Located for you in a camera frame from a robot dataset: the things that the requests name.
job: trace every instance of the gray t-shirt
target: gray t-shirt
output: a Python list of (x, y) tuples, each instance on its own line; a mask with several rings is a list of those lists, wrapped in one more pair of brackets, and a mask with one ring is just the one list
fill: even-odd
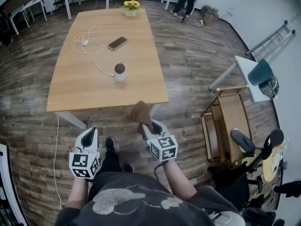
[(150, 176), (105, 172), (93, 183), (85, 207), (62, 209), (55, 226), (214, 226), (209, 215), (223, 211), (239, 214), (210, 186), (186, 202)]

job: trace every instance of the shoe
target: shoe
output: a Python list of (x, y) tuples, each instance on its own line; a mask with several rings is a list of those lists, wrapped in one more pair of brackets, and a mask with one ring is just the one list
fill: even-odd
[(125, 162), (123, 164), (123, 170), (125, 172), (135, 172), (135, 169), (134, 169), (133, 165), (131, 163), (128, 163), (128, 162)]
[(9, 46), (11, 46), (11, 44), (13, 43), (13, 39), (10, 41), (10, 44), (8, 45), (8, 46), (6, 46), (7, 48), (9, 47)]
[(174, 15), (174, 17), (178, 17), (178, 13), (174, 13), (173, 10), (170, 10), (170, 12)]
[(107, 152), (115, 152), (115, 141), (112, 137), (107, 137), (104, 143), (104, 147), (107, 148)]

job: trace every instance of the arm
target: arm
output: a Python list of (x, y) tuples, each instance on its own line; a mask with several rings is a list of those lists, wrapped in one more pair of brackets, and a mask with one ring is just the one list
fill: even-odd
[(197, 193), (194, 186), (182, 173), (174, 160), (169, 160), (169, 162), (163, 166), (163, 169), (170, 188), (175, 196), (182, 200), (188, 200)]
[(82, 209), (88, 200), (88, 181), (81, 178), (75, 178), (71, 193), (69, 195), (66, 208)]

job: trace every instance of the smartphone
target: smartphone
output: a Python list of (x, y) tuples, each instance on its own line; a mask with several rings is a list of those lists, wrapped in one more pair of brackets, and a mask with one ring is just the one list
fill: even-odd
[(120, 37), (119, 39), (116, 39), (114, 42), (110, 43), (108, 47), (112, 50), (118, 49), (121, 45), (125, 44), (127, 42), (127, 39), (124, 37)]

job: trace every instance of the step ladder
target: step ladder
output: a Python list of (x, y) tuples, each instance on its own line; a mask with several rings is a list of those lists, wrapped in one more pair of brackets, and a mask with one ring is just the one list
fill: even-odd
[[(286, 30), (287, 33), (288, 33), (285, 37), (283, 35), (281, 35), (281, 32), (282, 32), (283, 29)], [(296, 30), (290, 31), (289, 28), (287, 27), (287, 20), (285, 20), (283, 22), (283, 24), (275, 32), (271, 33), (263, 41), (261, 41), (259, 44), (257, 44), (252, 49), (250, 49), (248, 52), (246, 52), (246, 55), (251, 55), (253, 53), (255, 60), (259, 61), (260, 59), (259, 59), (259, 57), (258, 57), (258, 55), (256, 54), (255, 51), (257, 49), (259, 49), (260, 47), (262, 47), (263, 50), (266, 52), (266, 54), (261, 59), (267, 58), (272, 53), (274, 53), (279, 47), (284, 45), (285, 42), (287, 42), (289, 39), (291, 39), (295, 34), (296, 34)], [(276, 38), (276, 36), (279, 36), (281, 41), (276, 42), (274, 40), (274, 38)], [(268, 43), (273, 43), (273, 45), (274, 45), (274, 47), (270, 50), (267, 48)]]

